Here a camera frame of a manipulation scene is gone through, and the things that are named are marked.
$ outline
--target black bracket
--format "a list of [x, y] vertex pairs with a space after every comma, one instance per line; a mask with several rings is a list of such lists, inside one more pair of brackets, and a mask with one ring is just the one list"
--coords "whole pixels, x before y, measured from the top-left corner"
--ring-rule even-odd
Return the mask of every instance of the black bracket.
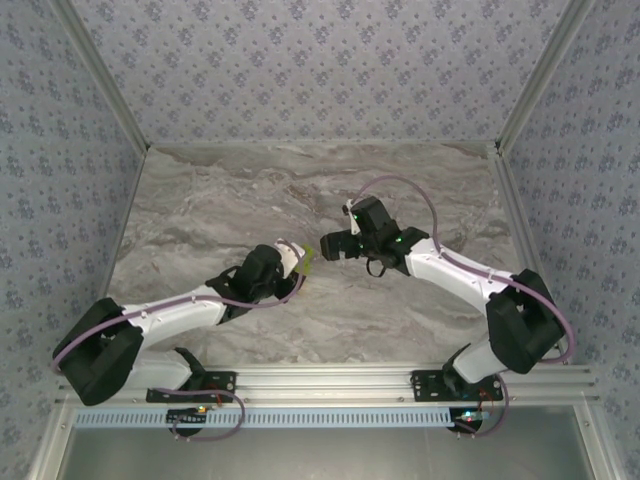
[[415, 370], [411, 372], [411, 386], [416, 402], [486, 402], [488, 399], [483, 395], [483, 391], [491, 395], [494, 401], [504, 398], [500, 383], [493, 376], [483, 378], [460, 394], [447, 387], [442, 370]]
[[[225, 390], [235, 393], [236, 372], [205, 372], [197, 390]], [[232, 403], [233, 398], [226, 395], [172, 395], [158, 390], [147, 390], [147, 403]]]

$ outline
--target ventilation slot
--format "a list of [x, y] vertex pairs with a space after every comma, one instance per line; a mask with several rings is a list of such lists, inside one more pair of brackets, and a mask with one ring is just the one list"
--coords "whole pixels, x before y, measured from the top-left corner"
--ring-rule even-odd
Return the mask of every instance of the ventilation slot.
[[[76, 428], [167, 428], [162, 408], [81, 408]], [[239, 409], [223, 408], [207, 413], [198, 428], [231, 428], [240, 419]], [[185, 419], [179, 426], [188, 427]], [[385, 428], [449, 427], [448, 408], [248, 408], [243, 428]]]

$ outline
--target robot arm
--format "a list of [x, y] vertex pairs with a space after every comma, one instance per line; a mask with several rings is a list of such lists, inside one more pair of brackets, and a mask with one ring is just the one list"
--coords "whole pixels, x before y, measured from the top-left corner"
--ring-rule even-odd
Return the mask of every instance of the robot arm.
[[[301, 247], [279, 240], [275, 247], [258, 245], [242, 265], [183, 295], [143, 305], [98, 300], [54, 350], [54, 363], [89, 406], [123, 387], [176, 389], [195, 373], [197, 360], [184, 349], [146, 350], [188, 330], [233, 320], [270, 296], [285, 299], [299, 283], [293, 269], [303, 256]], [[109, 322], [117, 323], [102, 328]]]
[[321, 239], [327, 260], [367, 258], [382, 264], [380, 275], [395, 269], [407, 276], [435, 283], [466, 301], [487, 317], [489, 334], [467, 345], [443, 367], [443, 381], [456, 394], [504, 370], [527, 373], [562, 338], [554, 315], [537, 300], [492, 277], [512, 278], [551, 300], [539, 275], [524, 270], [519, 275], [495, 271], [462, 255], [447, 251], [458, 263], [488, 273], [488, 278], [470, 273], [443, 258], [429, 234], [409, 227], [400, 230], [384, 205], [368, 197], [343, 207], [351, 228]]

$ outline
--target wall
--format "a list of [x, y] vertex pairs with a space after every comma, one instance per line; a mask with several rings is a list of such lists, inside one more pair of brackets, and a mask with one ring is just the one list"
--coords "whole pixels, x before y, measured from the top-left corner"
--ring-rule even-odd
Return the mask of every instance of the wall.
[[139, 163], [45, 0], [0, 2], [0, 478], [22, 479], [51, 350], [98, 295]]
[[75, 0], [147, 141], [490, 140], [565, 0]]
[[640, 6], [597, 1], [510, 154], [576, 361], [640, 478]]

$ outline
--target marble surface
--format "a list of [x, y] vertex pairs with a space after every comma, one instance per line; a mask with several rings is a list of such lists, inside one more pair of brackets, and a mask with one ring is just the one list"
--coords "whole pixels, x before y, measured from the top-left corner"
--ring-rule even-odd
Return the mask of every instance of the marble surface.
[[[364, 260], [327, 262], [319, 239], [348, 227], [341, 206], [363, 183], [398, 173], [421, 184], [442, 242], [477, 261], [518, 269], [482, 148], [472, 145], [242, 145], [152, 148], [111, 281], [120, 303], [188, 291], [278, 237], [318, 252], [299, 295], [160, 345], [205, 364], [444, 361], [486, 331], [485, 319], [438, 286]], [[431, 231], [423, 200], [398, 182], [371, 191], [401, 228]]]

